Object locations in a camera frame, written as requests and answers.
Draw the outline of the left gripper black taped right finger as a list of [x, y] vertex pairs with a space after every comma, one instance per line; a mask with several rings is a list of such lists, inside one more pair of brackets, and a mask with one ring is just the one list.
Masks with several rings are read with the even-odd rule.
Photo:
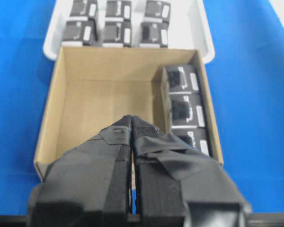
[[213, 158], [138, 116], [132, 119], [145, 227], [245, 227], [251, 205]]

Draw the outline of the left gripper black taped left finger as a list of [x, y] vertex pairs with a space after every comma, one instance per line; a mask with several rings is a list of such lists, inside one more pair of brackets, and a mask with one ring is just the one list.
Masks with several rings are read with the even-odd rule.
[[51, 163], [28, 204], [29, 227], [124, 227], [129, 210], [132, 117]]

